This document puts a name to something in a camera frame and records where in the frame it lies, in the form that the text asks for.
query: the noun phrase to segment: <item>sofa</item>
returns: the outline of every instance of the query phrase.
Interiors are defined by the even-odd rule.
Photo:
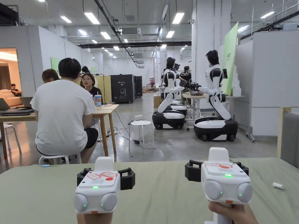
[[[7,89],[0,90],[0,98],[3,98],[10,107],[22,105],[20,97],[15,96],[11,92],[11,90],[7,90]]]

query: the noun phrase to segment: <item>cup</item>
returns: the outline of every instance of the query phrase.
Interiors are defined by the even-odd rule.
[[[95,95],[94,98],[97,107],[100,107],[102,105],[102,95]]]

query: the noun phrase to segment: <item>green table surface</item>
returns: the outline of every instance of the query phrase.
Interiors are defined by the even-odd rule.
[[[249,167],[250,206],[260,224],[299,222],[299,169],[277,158],[233,159]],[[112,223],[165,224],[212,221],[201,183],[184,176],[186,161],[114,163],[131,167],[132,190],[121,191]],[[0,175],[0,223],[77,223],[73,198],[77,173],[94,164],[16,167]],[[281,183],[284,190],[272,187]]]

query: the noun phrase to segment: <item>white stool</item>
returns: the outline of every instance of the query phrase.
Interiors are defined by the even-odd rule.
[[[19,152],[22,153],[20,143],[19,143],[19,140],[18,140],[18,136],[17,136],[17,133],[16,133],[16,129],[12,125],[4,124],[4,130],[5,130],[5,134],[6,134],[8,150],[11,150],[11,148],[10,148],[9,138],[8,138],[8,134],[7,134],[7,130],[6,130],[7,128],[12,128],[13,129],[13,131],[15,133],[15,137],[16,137],[16,142],[17,142],[17,145],[18,145],[18,148],[19,148]]]
[[[142,142],[143,142],[143,154],[144,154],[144,132],[143,132],[143,126],[144,125],[151,125],[152,128],[152,144],[154,145],[154,129],[153,129],[153,124],[150,121],[133,121],[130,125],[129,125],[129,135],[131,135],[131,125],[135,125],[135,126],[139,126],[139,143],[140,143],[140,137],[141,137],[141,133],[142,133]],[[129,152],[130,152],[130,145],[131,145],[131,139],[129,141]]]
[[[55,155],[55,156],[41,155],[41,157],[39,158],[39,161],[38,161],[38,165],[42,165],[42,162],[44,159],[54,159],[54,165],[58,165],[58,159],[61,157],[65,158],[65,164],[70,164],[70,162],[68,160],[69,156],[66,156],[66,155]],[[79,160],[79,163],[81,164],[82,160],[81,160],[80,153],[77,154],[77,159]]]

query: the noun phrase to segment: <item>green sign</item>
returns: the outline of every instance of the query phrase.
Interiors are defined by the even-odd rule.
[[[51,57],[51,68],[54,69],[57,72],[59,78],[61,78],[61,76],[59,75],[59,70],[58,70],[58,64],[59,64],[60,61],[61,60],[58,59],[58,58]]]
[[[228,96],[231,95],[231,85],[233,81],[238,23],[239,22],[225,35],[222,68],[226,68],[228,78],[223,79],[221,90]]]

